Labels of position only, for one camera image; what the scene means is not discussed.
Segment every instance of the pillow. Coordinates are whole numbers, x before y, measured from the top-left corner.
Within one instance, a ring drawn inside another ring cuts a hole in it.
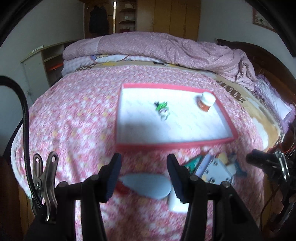
[[[279,117],[284,120],[287,114],[292,111],[292,108],[286,105],[280,97],[277,97],[264,80],[258,79],[256,86],[260,89],[264,100],[268,100],[268,102],[275,108]]]

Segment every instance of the wall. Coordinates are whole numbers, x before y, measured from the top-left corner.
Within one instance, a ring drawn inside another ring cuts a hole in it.
[[[202,0],[198,41],[248,42],[275,55],[296,78],[293,59],[277,33],[252,23],[252,7],[244,0]]]
[[[20,61],[44,45],[83,38],[83,3],[43,0],[12,30],[0,47],[0,75],[16,81],[27,94],[29,86]],[[33,104],[27,98],[29,107]],[[22,119],[21,105],[12,90],[0,87],[0,155]]]

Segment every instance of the cabinet door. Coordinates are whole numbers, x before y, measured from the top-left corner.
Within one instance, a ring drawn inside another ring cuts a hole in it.
[[[153,18],[155,10],[155,0],[137,1],[136,30],[143,32],[153,32]]]
[[[170,14],[172,8],[172,0],[156,0],[154,11],[154,32],[169,33],[170,32]]]
[[[172,0],[170,16],[170,34],[183,38],[185,31],[186,1]]]
[[[187,0],[184,38],[197,41],[201,0]]]

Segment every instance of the pink floral bedspread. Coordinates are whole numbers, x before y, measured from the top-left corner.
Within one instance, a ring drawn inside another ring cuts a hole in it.
[[[254,67],[244,51],[165,33],[130,32],[79,40],[63,52],[64,66],[74,58],[96,54],[146,56],[191,69],[210,70],[250,91],[256,80]]]
[[[198,73],[153,66],[117,66],[78,71],[62,78],[30,108],[30,157],[43,160],[51,151],[59,155],[56,185],[77,183],[98,173],[115,152],[115,115],[123,83],[169,83],[213,91],[233,121],[239,138],[232,143],[172,151],[122,153],[120,174],[161,173],[169,177],[166,157],[174,153],[182,164],[201,152],[236,152],[246,179],[235,179],[234,187],[255,219],[263,207],[263,173],[245,162],[252,149],[262,149],[252,119],[235,99],[213,79]],[[22,128],[12,145],[12,166],[20,186],[29,195],[23,158]],[[80,206],[76,208],[77,240],[82,240]],[[168,210],[167,200],[152,200],[115,191],[101,204],[108,240],[179,240],[186,215]],[[209,205],[207,238],[210,239],[213,208]]]

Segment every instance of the picture frame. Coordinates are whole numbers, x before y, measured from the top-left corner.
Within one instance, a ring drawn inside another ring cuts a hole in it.
[[[253,24],[276,32],[270,23],[255,8],[253,8]]]

